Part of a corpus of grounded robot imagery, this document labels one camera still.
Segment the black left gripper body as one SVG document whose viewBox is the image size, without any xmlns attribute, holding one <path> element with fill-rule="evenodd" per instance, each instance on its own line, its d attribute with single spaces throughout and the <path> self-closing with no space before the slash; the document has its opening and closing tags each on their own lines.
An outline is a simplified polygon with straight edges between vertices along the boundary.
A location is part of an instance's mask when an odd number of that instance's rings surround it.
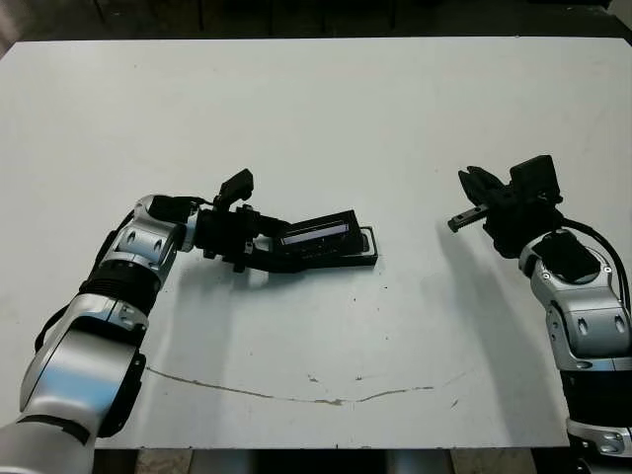
<svg viewBox="0 0 632 474">
<path fill-rule="evenodd" d="M 197 216 L 196 247 L 203 256 L 233 265 L 235 273 L 246 269 L 245 255 L 253 250 L 253 241 L 260 234 L 260 214 L 249 205 L 234 211 L 202 209 Z"/>
</svg>

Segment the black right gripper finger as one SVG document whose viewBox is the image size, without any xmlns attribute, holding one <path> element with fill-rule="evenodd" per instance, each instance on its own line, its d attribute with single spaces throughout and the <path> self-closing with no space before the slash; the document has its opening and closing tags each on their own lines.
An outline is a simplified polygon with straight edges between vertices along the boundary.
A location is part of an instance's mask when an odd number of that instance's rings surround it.
<svg viewBox="0 0 632 474">
<path fill-rule="evenodd" d="M 459 171 L 458 178 L 467 198 L 474 206 L 486 204 L 485 183 L 477 171 Z"/>
<path fill-rule="evenodd" d="M 468 170 L 477 171 L 485 183 L 486 204 L 489 208 L 503 208 L 508 206 L 506 185 L 495 175 L 478 166 L 469 166 Z"/>
</svg>

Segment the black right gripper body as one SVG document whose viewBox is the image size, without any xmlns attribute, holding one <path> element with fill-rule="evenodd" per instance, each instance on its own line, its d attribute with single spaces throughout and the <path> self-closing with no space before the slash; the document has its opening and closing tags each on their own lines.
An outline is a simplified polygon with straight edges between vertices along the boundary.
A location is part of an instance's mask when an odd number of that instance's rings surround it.
<svg viewBox="0 0 632 474">
<path fill-rule="evenodd" d="M 529 242 L 562 226 L 564 216 L 557 208 L 560 202 L 558 198 L 522 200 L 512 197 L 479 203 L 451 217 L 447 226 L 456 233 L 484 220 L 483 229 L 491 237 L 495 250 L 503 258 L 517 258 Z"/>
</svg>

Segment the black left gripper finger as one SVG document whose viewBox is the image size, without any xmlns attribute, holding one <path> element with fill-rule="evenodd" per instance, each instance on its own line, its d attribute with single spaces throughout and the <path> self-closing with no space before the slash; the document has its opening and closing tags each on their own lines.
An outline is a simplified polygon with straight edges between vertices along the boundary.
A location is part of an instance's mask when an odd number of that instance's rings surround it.
<svg viewBox="0 0 632 474">
<path fill-rule="evenodd" d="M 271 274 L 296 274 L 314 269 L 312 262 L 301 251 L 288 250 L 280 245 L 265 250 L 254 241 L 246 242 L 246 267 Z"/>
<path fill-rule="evenodd" d="M 259 214 L 256 218 L 257 235 L 269 238 L 276 238 L 289 226 L 290 223 L 285 220 L 263 214 Z"/>
</svg>

